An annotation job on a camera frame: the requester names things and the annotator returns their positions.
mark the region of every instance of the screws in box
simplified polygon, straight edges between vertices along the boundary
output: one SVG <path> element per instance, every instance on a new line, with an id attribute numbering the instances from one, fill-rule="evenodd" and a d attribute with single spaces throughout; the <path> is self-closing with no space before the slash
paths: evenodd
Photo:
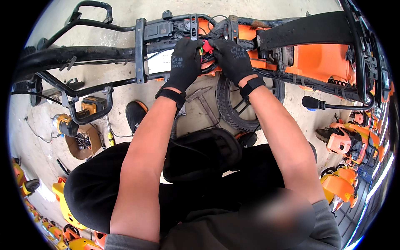
<path id="1" fill-rule="evenodd" d="M 90 143 L 90 139 L 86 134 L 82 134 L 82 133 L 78 133 L 75 136 L 75 141 L 78 144 L 78 147 L 80 150 L 83 149 L 91 149 L 92 148 L 92 144 Z"/>

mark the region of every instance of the gloved hand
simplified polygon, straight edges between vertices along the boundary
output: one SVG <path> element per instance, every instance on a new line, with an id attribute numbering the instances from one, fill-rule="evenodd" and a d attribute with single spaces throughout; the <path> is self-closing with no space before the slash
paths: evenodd
<path id="1" fill-rule="evenodd" d="M 203 45 L 202 40 L 181 38 L 175 45 L 171 60 L 170 79 L 162 88 L 173 87 L 184 95 L 186 89 L 201 74 L 201 56 L 198 49 Z"/>
<path id="2" fill-rule="evenodd" d="M 238 87 L 239 81 L 254 74 L 250 57 L 245 48 L 232 40 L 209 40 L 216 50 L 213 54 L 220 65 L 222 72 Z"/>

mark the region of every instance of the screwdriver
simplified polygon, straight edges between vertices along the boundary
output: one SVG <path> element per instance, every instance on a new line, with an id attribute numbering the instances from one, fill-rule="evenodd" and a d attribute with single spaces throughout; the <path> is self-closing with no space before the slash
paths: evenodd
<path id="1" fill-rule="evenodd" d="M 112 132 L 111 132 L 111 126 L 110 126 L 110 121 L 108 119 L 108 114 L 106 114 L 106 121 L 107 121 L 107 128 L 108 128 L 108 140 L 110 141 L 110 146 L 114 146 L 115 141 L 114 141 L 114 136 L 112 135 Z"/>

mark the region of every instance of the black wrist strap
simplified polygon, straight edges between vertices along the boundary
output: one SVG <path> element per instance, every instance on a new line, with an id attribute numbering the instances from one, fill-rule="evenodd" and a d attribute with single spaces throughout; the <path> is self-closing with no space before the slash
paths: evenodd
<path id="1" fill-rule="evenodd" d="M 261 77 L 248 80 L 247 84 L 243 88 L 240 88 L 240 95 L 243 97 L 244 101 L 247 102 L 249 100 L 249 94 L 261 85 L 265 85 Z"/>
<path id="2" fill-rule="evenodd" d="M 160 96 L 169 98 L 176 102 L 177 111 L 176 111 L 175 116 L 178 114 L 178 112 L 180 111 L 180 109 L 182 108 L 183 104 L 186 101 L 185 96 L 183 94 L 178 94 L 177 92 L 175 92 L 173 90 L 168 90 L 168 89 L 163 89 L 163 88 L 161 88 L 157 92 L 157 94 L 155 95 L 154 98 L 157 99 Z"/>

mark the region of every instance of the gray sleeve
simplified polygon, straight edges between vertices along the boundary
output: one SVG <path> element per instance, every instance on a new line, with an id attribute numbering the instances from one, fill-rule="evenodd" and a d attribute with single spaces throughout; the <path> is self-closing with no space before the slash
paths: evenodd
<path id="1" fill-rule="evenodd" d="M 141 240 L 120 234 L 106 237 L 105 250 L 158 250 L 160 245 L 148 240 Z"/>
<path id="2" fill-rule="evenodd" d="M 312 207 L 315 210 L 314 230 L 310 234 L 310 237 L 292 249 L 341 249 L 342 237 L 340 236 L 335 216 L 330 211 L 328 201 L 321 200 L 314 203 Z"/>

